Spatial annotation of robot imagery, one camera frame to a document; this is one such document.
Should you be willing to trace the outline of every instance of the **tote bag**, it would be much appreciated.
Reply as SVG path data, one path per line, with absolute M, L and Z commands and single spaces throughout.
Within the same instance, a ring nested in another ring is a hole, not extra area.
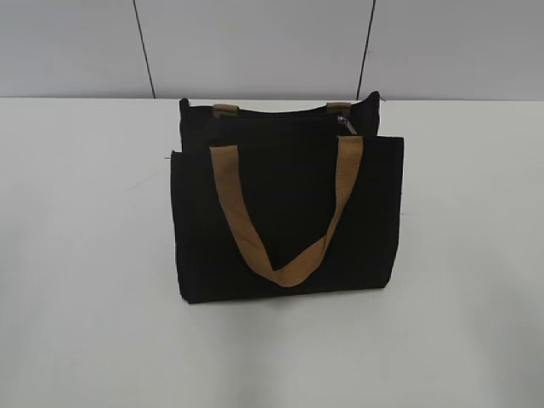
M 361 135 L 337 113 L 275 115 L 217 117 L 205 147 L 172 153 L 178 282 L 189 303 L 389 281 L 403 139 Z

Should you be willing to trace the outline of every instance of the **zipper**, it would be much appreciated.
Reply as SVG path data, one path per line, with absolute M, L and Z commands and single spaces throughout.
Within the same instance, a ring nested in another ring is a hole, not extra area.
M 348 128 L 349 132 L 351 134 L 357 134 L 357 131 L 355 130 L 355 128 L 352 126 L 352 124 L 349 122 L 348 119 L 346 119 L 345 117 L 343 116 L 339 116 L 338 117 L 338 123 L 341 123 L 343 124 L 346 128 Z

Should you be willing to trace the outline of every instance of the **brown handle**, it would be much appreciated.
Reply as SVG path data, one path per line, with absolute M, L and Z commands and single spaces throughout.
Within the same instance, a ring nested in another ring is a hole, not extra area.
M 215 104 L 213 106 L 213 115 L 215 117 L 236 116 L 239 110 L 240 108 L 236 105 Z
M 273 270 L 264 244 L 253 226 L 241 192 L 238 147 L 211 147 L 213 176 L 230 231 L 247 265 L 258 275 L 283 287 L 302 283 L 321 264 L 354 188 L 363 156 L 362 136 L 338 136 L 336 208 L 326 234 L 284 267 Z
M 329 102 L 326 104 L 326 113 L 336 113 L 345 118 L 349 117 L 351 104 L 349 102 Z

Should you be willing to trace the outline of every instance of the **wall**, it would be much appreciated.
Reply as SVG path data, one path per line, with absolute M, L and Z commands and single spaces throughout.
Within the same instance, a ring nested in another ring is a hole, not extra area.
M 371 0 L 136 0 L 158 98 L 353 99 Z M 130 0 L 5 0 L 0 96 L 149 98 Z M 377 0 L 362 95 L 544 99 L 538 0 Z

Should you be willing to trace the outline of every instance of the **bag handle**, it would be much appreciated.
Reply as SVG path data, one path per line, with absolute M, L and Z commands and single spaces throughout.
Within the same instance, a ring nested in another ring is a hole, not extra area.
M 215 104 L 213 106 L 213 115 L 215 117 L 236 116 L 239 110 L 240 108 L 236 105 Z
M 272 269 L 264 244 L 247 213 L 241 191 L 238 146 L 210 147 L 210 153 L 219 203 L 247 266 L 256 274 L 283 287 L 304 282 L 320 266 L 351 196 L 363 156 L 362 136 L 338 136 L 336 208 L 326 234 L 277 270 Z
M 351 111 L 351 104 L 349 102 L 329 102 L 326 104 L 326 113 L 336 113 L 348 118 L 349 111 Z

